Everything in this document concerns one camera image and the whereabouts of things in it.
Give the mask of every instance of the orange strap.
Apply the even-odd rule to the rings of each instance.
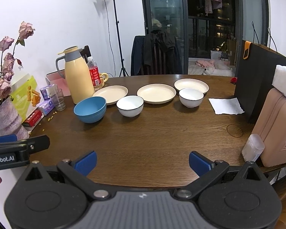
[[[243,59],[247,59],[249,57],[249,48],[252,43],[250,41],[245,42],[244,56]]]

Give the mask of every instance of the dining table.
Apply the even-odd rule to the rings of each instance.
[[[97,165],[88,178],[96,183],[130,187],[167,188],[185,186],[198,178],[188,163],[192,151],[230,165],[244,164],[241,151],[254,124],[243,114],[215,114],[208,98],[234,97],[231,77],[205,75],[145,75],[109,78],[106,86],[121,85],[127,95],[136,95],[148,84],[174,87],[183,78],[198,79],[209,91],[196,108],[187,108],[177,95],[164,104],[144,103],[142,112],[124,117],[116,104],[107,106],[104,117],[93,124],[80,121],[74,114],[71,96],[65,97],[63,111],[52,110],[32,131],[31,136],[46,134],[47,150],[32,154],[30,160],[56,165],[63,159],[74,160],[95,151]],[[263,172],[273,169],[263,167]]]

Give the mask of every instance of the red box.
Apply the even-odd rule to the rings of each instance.
[[[22,123],[23,126],[33,127],[38,120],[41,118],[42,112],[39,109],[36,109],[31,115]]]

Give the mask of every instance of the beige plate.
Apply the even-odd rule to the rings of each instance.
[[[102,88],[94,93],[93,96],[105,98],[106,105],[116,104],[118,100],[126,96],[128,89],[124,86],[114,85]]]
[[[206,83],[197,79],[190,79],[190,78],[177,80],[174,83],[174,86],[178,91],[185,88],[192,88],[200,90],[204,94],[207,93],[209,90],[209,86]]]
[[[139,88],[137,95],[146,103],[163,104],[175,97],[176,90],[166,84],[149,84]]]

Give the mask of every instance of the light stand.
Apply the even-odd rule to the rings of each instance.
[[[120,40],[120,33],[119,33],[119,21],[118,21],[118,17],[116,15],[116,0],[113,0],[113,6],[114,6],[114,14],[116,16],[116,31],[118,33],[118,42],[119,42],[119,48],[120,48],[120,56],[121,56],[121,64],[122,64],[122,68],[121,68],[121,72],[120,72],[120,76],[121,77],[121,74],[123,72],[123,76],[125,77],[126,75],[128,75],[125,67],[124,67],[124,59],[123,59],[123,56],[122,56],[122,48],[121,48],[121,40]]]

